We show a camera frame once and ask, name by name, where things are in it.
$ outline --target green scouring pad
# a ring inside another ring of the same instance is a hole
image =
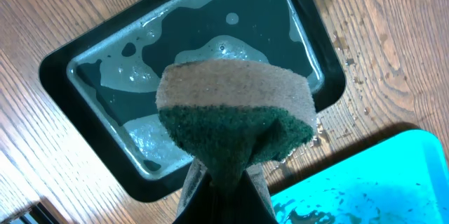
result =
[[[281,161],[316,130],[307,80],[260,62],[171,65],[156,105],[176,145],[204,163],[224,194],[232,193],[250,165]]]

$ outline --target scrubbing sponge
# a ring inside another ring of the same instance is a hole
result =
[[[204,163],[225,195],[247,167],[282,160],[315,132],[307,80],[260,62],[207,60],[169,66],[156,105],[176,145]]]

